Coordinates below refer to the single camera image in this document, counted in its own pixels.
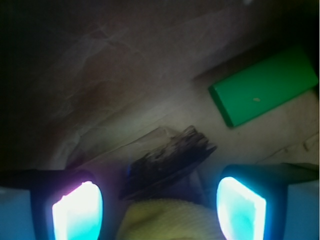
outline bark piece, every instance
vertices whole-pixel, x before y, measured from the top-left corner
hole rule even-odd
[[[140,200],[153,196],[189,175],[216,148],[202,133],[189,126],[167,145],[147,153],[129,166],[119,198]]]

